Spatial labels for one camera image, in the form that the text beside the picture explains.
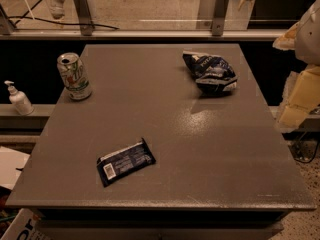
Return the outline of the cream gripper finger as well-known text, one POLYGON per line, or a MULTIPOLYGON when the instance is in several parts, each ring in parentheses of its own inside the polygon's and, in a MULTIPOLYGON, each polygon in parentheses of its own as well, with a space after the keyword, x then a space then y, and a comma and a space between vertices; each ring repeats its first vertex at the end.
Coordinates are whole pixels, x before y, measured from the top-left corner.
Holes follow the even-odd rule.
POLYGON ((320 104, 320 67, 309 64, 300 73, 291 71, 282 97, 278 124, 281 127, 297 129, 320 104))
POLYGON ((294 50, 297 27, 298 24, 295 23, 283 35, 276 38, 273 42, 273 47, 283 51, 294 50))

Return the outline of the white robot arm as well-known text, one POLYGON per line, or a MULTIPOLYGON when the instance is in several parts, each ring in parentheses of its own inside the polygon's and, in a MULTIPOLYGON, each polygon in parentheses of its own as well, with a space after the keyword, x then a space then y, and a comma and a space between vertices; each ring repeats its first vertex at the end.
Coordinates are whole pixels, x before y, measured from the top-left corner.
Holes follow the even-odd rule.
POLYGON ((316 0, 301 19, 274 42, 279 50, 293 50, 307 64, 300 73, 291 72, 286 80, 276 125, 297 129, 320 104, 320 0, 316 0))

